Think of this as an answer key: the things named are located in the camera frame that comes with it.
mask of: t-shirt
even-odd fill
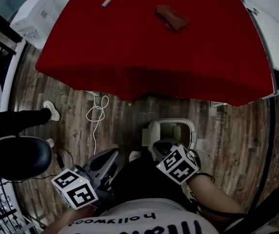
[[[100,217],[73,222],[59,234],[218,234],[218,231],[205,218],[171,200],[147,198],[113,207]]]

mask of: person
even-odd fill
[[[243,215],[240,205],[217,188],[209,176],[195,174],[187,184],[202,205]],[[148,151],[140,155],[132,152],[130,162],[111,187],[116,199],[107,210],[99,213],[91,205],[69,209],[43,234],[217,234],[239,221],[237,217],[221,217],[205,210],[196,214],[197,208],[182,187],[156,168]],[[263,230],[260,233],[279,233],[272,227]]]
[[[1,112],[0,138],[18,135],[21,131],[47,123],[49,120],[59,121],[60,114],[51,101],[45,101],[41,110]]]

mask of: table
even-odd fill
[[[75,90],[146,93],[240,106],[273,93],[257,30],[240,0],[70,0],[36,70]],[[155,6],[190,19],[178,33]]]

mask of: white cable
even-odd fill
[[[103,105],[103,103],[104,103],[104,98],[107,98],[107,104],[106,104],[105,106]],[[108,97],[108,96],[103,96],[103,97],[101,98],[100,106],[97,106],[97,105],[96,105],[96,101],[95,101],[95,96],[94,96],[94,106],[93,106],[93,107],[87,112],[87,114],[86,114],[86,119],[87,119],[88,121],[90,121],[90,122],[97,122],[96,127],[95,127],[95,129],[94,129],[94,131],[93,131],[93,138],[94,138],[94,143],[95,143],[94,155],[96,154],[96,144],[97,144],[96,138],[95,138],[95,132],[96,132],[96,129],[97,129],[98,125],[99,125],[99,122],[102,121],[102,120],[105,118],[105,111],[104,111],[104,109],[108,106],[108,104],[109,104],[109,97]],[[91,119],[89,119],[89,118],[87,117],[87,115],[88,115],[94,108],[96,108],[97,110],[101,110],[101,114],[100,114],[100,116],[99,116],[99,118],[98,118],[97,120],[91,120]]]

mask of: white sneaker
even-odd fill
[[[43,107],[44,108],[48,108],[51,111],[51,118],[50,120],[54,120],[54,121],[59,121],[60,120],[60,114],[59,112],[56,110],[54,104],[47,100],[43,103]]]
[[[52,138],[47,139],[46,142],[50,145],[51,148],[55,146],[55,141]]]
[[[129,162],[132,162],[133,160],[136,160],[137,158],[140,158],[142,156],[142,154],[143,154],[143,152],[132,151],[130,153]]]

